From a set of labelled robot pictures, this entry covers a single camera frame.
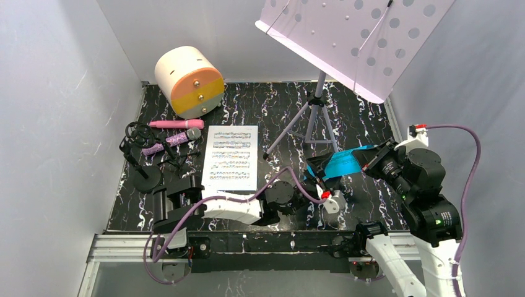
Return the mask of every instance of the music notes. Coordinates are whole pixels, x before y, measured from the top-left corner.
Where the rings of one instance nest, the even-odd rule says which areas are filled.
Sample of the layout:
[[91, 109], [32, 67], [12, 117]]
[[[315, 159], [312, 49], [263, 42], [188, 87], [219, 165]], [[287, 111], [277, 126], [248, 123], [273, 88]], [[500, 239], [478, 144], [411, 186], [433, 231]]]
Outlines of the music notes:
[[209, 127], [202, 172], [206, 189], [257, 190], [257, 133], [257, 126]]

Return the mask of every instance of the yellow band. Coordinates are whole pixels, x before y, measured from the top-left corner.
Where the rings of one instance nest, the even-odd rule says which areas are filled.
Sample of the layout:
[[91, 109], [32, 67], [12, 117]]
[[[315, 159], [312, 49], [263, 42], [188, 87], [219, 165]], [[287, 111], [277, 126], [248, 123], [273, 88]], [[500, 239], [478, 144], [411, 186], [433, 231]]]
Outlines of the yellow band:
[[224, 92], [224, 80], [219, 78], [207, 85], [202, 85], [197, 90], [187, 95], [171, 99], [171, 106], [173, 107], [173, 110], [175, 110], [175, 113], [181, 114], [202, 104], [202, 102], [210, 100], [222, 92]]

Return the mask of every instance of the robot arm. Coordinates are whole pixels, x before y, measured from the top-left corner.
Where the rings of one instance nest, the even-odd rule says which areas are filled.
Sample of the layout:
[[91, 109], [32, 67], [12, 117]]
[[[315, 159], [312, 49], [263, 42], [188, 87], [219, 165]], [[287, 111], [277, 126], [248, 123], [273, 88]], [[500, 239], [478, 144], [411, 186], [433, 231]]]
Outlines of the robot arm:
[[[358, 246], [376, 259], [398, 296], [455, 296], [452, 260], [462, 238], [459, 213], [440, 194], [445, 169], [441, 158], [426, 149], [425, 125], [411, 126], [408, 138], [352, 153], [365, 174], [385, 180], [401, 196], [401, 212], [419, 250], [425, 286], [399, 257], [386, 232], [375, 235], [366, 224], [359, 224]], [[463, 290], [461, 279], [458, 282]]]

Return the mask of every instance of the floor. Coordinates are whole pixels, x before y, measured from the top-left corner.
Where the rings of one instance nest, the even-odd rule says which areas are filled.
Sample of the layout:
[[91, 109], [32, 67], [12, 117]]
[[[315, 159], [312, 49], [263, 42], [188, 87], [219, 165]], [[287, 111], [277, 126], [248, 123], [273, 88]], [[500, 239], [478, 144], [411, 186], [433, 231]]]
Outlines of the floor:
[[[209, 125], [258, 125], [259, 156], [290, 122], [302, 107], [306, 93], [315, 90], [315, 83], [245, 83], [226, 84], [222, 106], [202, 117]], [[327, 82], [323, 95], [328, 99], [328, 111], [332, 127], [341, 150], [362, 145], [380, 144], [393, 136], [383, 105], [376, 105], [356, 98], [353, 92], [337, 82]], [[145, 90], [139, 121], [175, 119], [170, 105], [156, 85]], [[296, 125], [295, 130], [304, 133], [308, 112]], [[172, 136], [179, 130], [158, 130], [161, 136]], [[324, 122], [315, 126], [315, 138], [328, 136]], [[191, 157], [183, 167], [185, 174], [202, 174], [206, 148], [207, 129], [203, 137], [176, 148], [177, 152], [200, 151], [200, 157]], [[326, 144], [303, 145], [301, 138], [288, 135], [269, 161], [259, 158], [258, 186], [261, 187], [283, 166], [291, 165], [296, 174], [305, 169], [305, 158], [330, 152]], [[133, 152], [140, 156], [141, 164], [158, 163], [165, 156], [158, 153], [144, 157], [138, 149]], [[149, 194], [138, 193], [129, 178], [135, 172], [126, 164], [122, 173], [115, 205], [107, 225], [107, 231], [148, 231], [152, 224], [152, 201]], [[290, 176], [282, 178], [291, 182]], [[228, 231], [295, 231], [295, 230], [352, 230], [360, 221], [381, 220], [390, 230], [405, 230], [406, 223], [400, 213], [400, 203], [392, 189], [382, 181], [367, 178], [361, 173], [343, 178], [343, 189], [347, 205], [339, 213], [327, 215], [317, 205], [310, 204], [294, 216], [282, 217], [278, 224], [270, 226], [250, 226], [230, 220], [202, 219], [198, 224], [188, 226], [188, 230], [228, 230]]]

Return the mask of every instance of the blue fabric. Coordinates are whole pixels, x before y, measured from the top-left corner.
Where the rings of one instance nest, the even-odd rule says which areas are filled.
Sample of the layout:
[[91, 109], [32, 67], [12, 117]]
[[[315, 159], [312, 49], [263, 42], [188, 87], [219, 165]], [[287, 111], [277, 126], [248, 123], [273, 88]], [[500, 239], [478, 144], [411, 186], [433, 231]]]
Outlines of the blue fabric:
[[[326, 176], [323, 178], [323, 180], [352, 173], [358, 173], [361, 171], [361, 167], [352, 155], [352, 151], [370, 149], [372, 147], [373, 145], [366, 145], [364, 147], [351, 148], [349, 150], [343, 150], [342, 152], [335, 153], [324, 169]], [[308, 172], [313, 175], [313, 171], [311, 170], [310, 166], [308, 166]]]

